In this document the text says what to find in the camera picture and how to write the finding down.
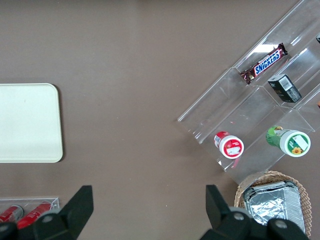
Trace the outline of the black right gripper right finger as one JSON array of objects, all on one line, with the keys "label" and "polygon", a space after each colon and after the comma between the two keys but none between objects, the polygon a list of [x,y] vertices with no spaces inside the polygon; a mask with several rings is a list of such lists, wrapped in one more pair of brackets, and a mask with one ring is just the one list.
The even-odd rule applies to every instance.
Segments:
[{"label": "black right gripper right finger", "polygon": [[205,188],[205,206],[211,229],[202,240],[307,240],[292,221],[273,218],[267,225],[257,223],[241,211],[230,210],[216,185]]}]

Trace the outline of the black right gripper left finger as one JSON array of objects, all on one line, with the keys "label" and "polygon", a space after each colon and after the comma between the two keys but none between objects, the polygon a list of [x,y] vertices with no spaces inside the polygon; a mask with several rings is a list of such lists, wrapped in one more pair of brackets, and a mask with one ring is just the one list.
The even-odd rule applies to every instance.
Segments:
[{"label": "black right gripper left finger", "polygon": [[83,185],[59,210],[49,211],[22,229],[13,222],[0,224],[2,240],[76,240],[94,211],[93,188]]}]

